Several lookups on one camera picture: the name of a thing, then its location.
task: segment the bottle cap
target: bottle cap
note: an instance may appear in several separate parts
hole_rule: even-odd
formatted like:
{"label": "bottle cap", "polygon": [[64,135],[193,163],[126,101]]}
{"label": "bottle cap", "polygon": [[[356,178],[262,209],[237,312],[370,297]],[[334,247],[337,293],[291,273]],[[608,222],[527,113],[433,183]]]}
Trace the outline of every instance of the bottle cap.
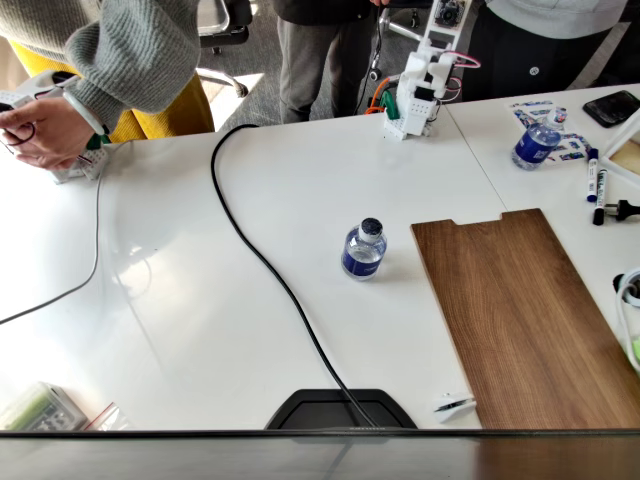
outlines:
{"label": "bottle cap", "polygon": [[375,218],[365,218],[358,229],[358,235],[367,243],[374,243],[381,234],[382,224]]}
{"label": "bottle cap", "polygon": [[596,208],[593,211],[593,224],[600,226],[603,223],[604,223],[604,209]]}
{"label": "bottle cap", "polygon": [[560,126],[567,119],[567,110],[561,107],[556,107],[555,110],[551,110],[547,115],[547,121],[555,126]]}

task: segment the yellow pants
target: yellow pants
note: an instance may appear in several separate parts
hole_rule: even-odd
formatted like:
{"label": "yellow pants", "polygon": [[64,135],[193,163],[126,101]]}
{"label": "yellow pants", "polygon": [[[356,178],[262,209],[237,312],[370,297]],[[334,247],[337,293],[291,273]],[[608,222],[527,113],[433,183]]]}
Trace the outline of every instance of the yellow pants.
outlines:
{"label": "yellow pants", "polygon": [[[18,43],[11,42],[11,46],[32,77],[44,70],[78,73],[69,65],[49,60]],[[113,143],[121,143],[205,132],[213,132],[213,118],[200,79],[195,75],[164,112],[149,114],[137,110],[125,111],[109,138]]]}

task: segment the sweater sleeve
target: sweater sleeve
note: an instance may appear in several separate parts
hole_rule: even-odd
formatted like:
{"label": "sweater sleeve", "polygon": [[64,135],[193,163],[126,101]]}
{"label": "sweater sleeve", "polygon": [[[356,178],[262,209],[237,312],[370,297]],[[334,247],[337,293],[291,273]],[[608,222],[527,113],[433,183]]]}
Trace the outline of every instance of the sweater sleeve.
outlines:
{"label": "sweater sleeve", "polygon": [[83,77],[71,93],[111,132],[124,110],[163,111],[198,64],[197,12],[198,0],[103,0],[65,46]]}

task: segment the white table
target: white table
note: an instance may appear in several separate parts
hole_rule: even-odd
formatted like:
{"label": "white table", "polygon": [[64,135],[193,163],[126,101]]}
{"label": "white table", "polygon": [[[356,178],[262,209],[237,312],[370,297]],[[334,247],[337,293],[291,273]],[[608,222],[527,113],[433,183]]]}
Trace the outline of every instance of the white table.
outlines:
{"label": "white table", "polygon": [[[551,99],[567,108],[569,119],[577,129],[604,154],[605,145],[619,127],[601,127],[582,110],[582,106],[622,89],[640,97],[640,84],[636,84],[448,107],[506,208],[510,211],[540,208],[544,212],[600,311],[619,338],[621,329],[616,317],[612,281],[617,274],[640,266],[640,218],[630,217],[616,223],[609,217],[605,219],[604,226],[592,224],[593,204],[586,201],[587,166],[583,160],[543,166],[534,172],[516,167],[510,153],[522,133],[505,105],[522,100]],[[617,203],[622,199],[640,205],[640,188],[609,171],[607,203]],[[625,311],[635,324],[634,330],[640,333],[640,312],[630,307]]]}
{"label": "white table", "polygon": [[[136,142],[104,183],[101,263],[84,290],[0,328],[0,407],[56,383],[91,416],[115,401],[140,429],[261,429],[292,393],[335,388],[285,292],[236,236],[213,189],[219,134]],[[0,317],[83,280],[94,185],[56,187],[0,163]],[[351,388],[380,388],[420,428],[468,384],[411,237],[412,223],[504,211],[445,109],[396,143],[378,116],[239,132],[219,178],[247,236],[292,286]],[[344,237],[375,216],[378,277],[341,269]],[[477,428],[475,414],[452,428]]]}

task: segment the wristband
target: wristband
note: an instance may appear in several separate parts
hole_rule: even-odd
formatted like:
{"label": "wristband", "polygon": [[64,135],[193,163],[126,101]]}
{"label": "wristband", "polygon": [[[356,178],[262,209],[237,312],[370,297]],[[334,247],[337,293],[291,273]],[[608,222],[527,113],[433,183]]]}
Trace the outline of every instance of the wristband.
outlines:
{"label": "wristband", "polygon": [[62,96],[73,108],[76,109],[76,111],[87,121],[89,126],[93,128],[98,135],[104,135],[107,133],[105,126],[101,125],[96,116],[91,113],[87,107],[80,103],[80,100],[74,97],[71,92],[64,90],[62,92]]}

